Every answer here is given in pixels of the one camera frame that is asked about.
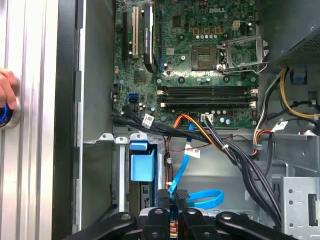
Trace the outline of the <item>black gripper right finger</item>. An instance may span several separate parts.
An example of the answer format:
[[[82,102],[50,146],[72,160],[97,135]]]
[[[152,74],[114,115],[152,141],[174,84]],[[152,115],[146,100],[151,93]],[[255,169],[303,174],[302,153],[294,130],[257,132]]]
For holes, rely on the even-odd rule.
[[[218,213],[214,218],[206,210],[224,201],[221,190],[209,189],[188,193],[174,191],[174,202],[179,210],[179,240],[294,240],[291,235],[251,220],[248,216],[230,211]]]

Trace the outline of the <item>person's bare hand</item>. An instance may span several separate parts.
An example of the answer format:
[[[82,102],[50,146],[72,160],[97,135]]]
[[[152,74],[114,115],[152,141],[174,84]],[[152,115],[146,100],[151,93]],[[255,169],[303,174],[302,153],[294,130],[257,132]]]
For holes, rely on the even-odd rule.
[[[18,85],[14,73],[7,68],[0,68],[0,107],[5,105],[11,110],[18,108],[15,87]]]

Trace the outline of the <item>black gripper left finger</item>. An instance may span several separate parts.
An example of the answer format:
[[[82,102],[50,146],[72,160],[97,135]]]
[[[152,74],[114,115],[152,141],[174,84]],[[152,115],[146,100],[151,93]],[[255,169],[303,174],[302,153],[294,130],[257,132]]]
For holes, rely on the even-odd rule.
[[[168,240],[170,200],[166,189],[157,192],[157,206],[144,208],[138,217],[118,212],[90,225],[66,240]]]

